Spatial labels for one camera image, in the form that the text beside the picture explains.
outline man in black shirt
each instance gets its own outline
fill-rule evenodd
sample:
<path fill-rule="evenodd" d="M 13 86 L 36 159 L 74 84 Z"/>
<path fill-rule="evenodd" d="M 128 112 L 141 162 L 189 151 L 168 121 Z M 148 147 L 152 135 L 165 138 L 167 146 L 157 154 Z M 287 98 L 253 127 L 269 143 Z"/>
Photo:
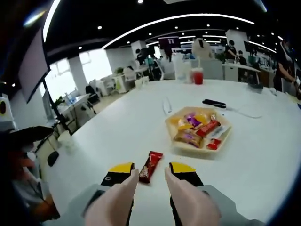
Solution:
<path fill-rule="evenodd" d="M 225 50 L 225 58 L 226 60 L 231 60 L 234 61 L 236 58 L 236 49 L 234 47 L 234 41 L 230 40 L 229 44 L 226 46 L 226 50 Z"/>
<path fill-rule="evenodd" d="M 246 65 L 246 59 L 243 57 L 243 51 L 238 51 L 238 61 L 241 65 Z"/>
<path fill-rule="evenodd" d="M 295 86 L 296 93 L 299 93 L 300 89 L 295 78 L 294 60 L 290 55 L 290 43 L 284 40 L 277 48 L 277 70 L 273 80 L 274 88 L 280 92 L 290 93 L 291 86 L 293 84 Z"/>

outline red candy wrapper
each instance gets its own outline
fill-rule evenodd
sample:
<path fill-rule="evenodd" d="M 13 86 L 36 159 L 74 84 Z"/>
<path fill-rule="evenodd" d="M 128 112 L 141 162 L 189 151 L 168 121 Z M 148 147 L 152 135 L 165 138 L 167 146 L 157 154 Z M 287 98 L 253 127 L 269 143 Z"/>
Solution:
<path fill-rule="evenodd" d="M 143 166 L 141 172 L 139 173 L 139 181 L 149 184 L 150 178 L 152 174 L 155 171 L 155 168 L 159 162 L 159 160 L 162 158 L 163 154 L 158 152 L 150 152 L 149 157 Z"/>
<path fill-rule="evenodd" d="M 221 140 L 211 139 L 211 142 L 207 144 L 207 148 L 211 150 L 217 150 L 218 146 L 221 144 Z"/>
<path fill-rule="evenodd" d="M 212 130 L 214 130 L 216 127 L 220 126 L 221 124 L 214 120 L 209 122 L 207 125 L 201 127 L 196 134 L 201 136 L 201 137 L 205 137 L 208 133 L 210 133 Z"/>

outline white table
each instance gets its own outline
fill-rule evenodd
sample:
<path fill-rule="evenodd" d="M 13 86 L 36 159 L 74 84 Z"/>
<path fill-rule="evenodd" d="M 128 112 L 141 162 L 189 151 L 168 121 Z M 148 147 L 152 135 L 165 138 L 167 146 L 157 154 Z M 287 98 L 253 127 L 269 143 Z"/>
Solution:
<path fill-rule="evenodd" d="M 173 113 L 200 106 L 205 98 L 225 102 L 241 111 L 260 114 L 250 119 L 235 112 L 221 113 L 233 131 L 218 155 L 184 155 L 171 147 L 162 100 L 168 97 Z M 170 193 L 164 179 L 169 162 L 196 169 L 235 203 L 243 216 L 267 222 L 288 194 L 301 162 L 301 111 L 288 97 L 273 96 L 266 88 L 253 93 L 245 83 L 204 80 L 201 86 L 154 81 L 116 100 L 80 128 L 72 139 L 77 147 L 68 156 L 62 149 L 53 167 L 46 168 L 54 202 L 62 214 L 68 202 L 91 184 L 100 184 L 110 167 L 132 161 L 144 165 L 149 151 L 164 154 L 149 186 L 138 184 L 131 226 L 174 225 Z"/>

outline red drink cup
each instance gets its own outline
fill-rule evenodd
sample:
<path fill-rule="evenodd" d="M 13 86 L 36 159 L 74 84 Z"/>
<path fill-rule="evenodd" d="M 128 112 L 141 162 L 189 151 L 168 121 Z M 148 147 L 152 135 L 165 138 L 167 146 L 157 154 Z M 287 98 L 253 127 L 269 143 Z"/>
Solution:
<path fill-rule="evenodd" d="M 194 80 L 194 84 L 196 84 L 196 85 L 203 84 L 203 71 L 201 71 L 201 70 L 193 71 L 192 77 Z"/>

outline ceiling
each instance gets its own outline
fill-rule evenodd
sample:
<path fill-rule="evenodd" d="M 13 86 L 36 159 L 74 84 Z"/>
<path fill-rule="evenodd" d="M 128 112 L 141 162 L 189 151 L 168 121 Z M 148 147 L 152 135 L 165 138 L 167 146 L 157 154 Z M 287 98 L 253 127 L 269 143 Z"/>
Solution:
<path fill-rule="evenodd" d="M 52 0 L 1 2 L 0 25 L 1 30 L 4 31 L 0 37 L 1 72 L 11 61 L 10 59 L 16 58 L 15 55 L 12 56 L 12 52 L 20 55 L 17 58 L 24 53 L 24 51 L 16 51 L 16 49 L 26 48 L 28 43 L 28 38 L 24 38 L 24 33 L 30 29 L 23 27 L 24 19 L 38 7 L 50 8 L 51 2 Z M 228 29 L 238 27 L 248 34 L 251 41 L 265 43 L 264 45 L 271 49 L 274 49 L 275 43 L 279 42 L 278 35 L 282 37 L 290 35 L 292 46 L 298 56 L 298 53 L 301 53 L 298 2 L 286 0 L 285 4 L 279 4 L 273 0 L 263 0 L 268 10 L 266 13 L 255 2 L 260 2 L 260 0 L 191 0 L 175 4 L 166 4 L 163 0 L 143 0 L 143 4 L 138 4 L 138 0 L 61 0 L 52 18 L 44 47 L 48 55 L 51 55 L 49 62 L 53 62 L 77 55 L 79 52 L 101 48 L 116 37 L 149 22 L 170 16 L 215 13 L 240 17 L 253 21 L 255 24 L 214 16 L 179 18 L 144 27 L 119 39 L 107 48 L 129 46 L 128 41 L 152 42 L 157 40 L 156 37 L 168 33 L 182 36 L 183 32 L 185 36 L 201 36 L 207 31 L 208 35 L 224 36 Z M 33 27 L 43 26 L 46 16 L 47 14 L 41 17 Z M 5 73 L 1 76 L 1 80 L 15 82 L 16 75 Z"/>
<path fill-rule="evenodd" d="M 265 46 L 274 49 L 277 36 L 285 36 L 285 26 L 279 22 L 285 14 L 280 9 L 274 9 L 272 1 L 267 2 L 268 12 L 264 13 L 252 0 L 232 1 L 186 1 L 175 4 L 166 4 L 163 0 L 144 0 L 138 4 L 137 0 L 112 1 L 112 0 L 61 0 L 53 16 L 45 44 L 47 52 L 73 44 L 66 49 L 70 51 L 82 46 L 81 51 L 92 48 L 100 48 L 112 39 L 143 24 L 163 19 L 170 16 L 178 16 L 194 13 L 216 13 L 236 16 L 255 22 L 251 25 L 234 19 L 197 16 L 168 20 L 153 24 L 133 32 L 116 41 L 107 48 L 118 48 L 128 45 L 127 42 L 137 40 L 156 40 L 154 36 L 177 32 L 176 35 L 186 30 L 220 29 L 222 31 L 208 31 L 210 35 L 225 35 L 228 29 L 236 29 L 247 32 L 250 39 L 257 43 L 265 43 Z M 203 31 L 184 32 L 186 35 L 202 35 Z M 85 45 L 87 40 L 95 40 L 96 43 Z"/>

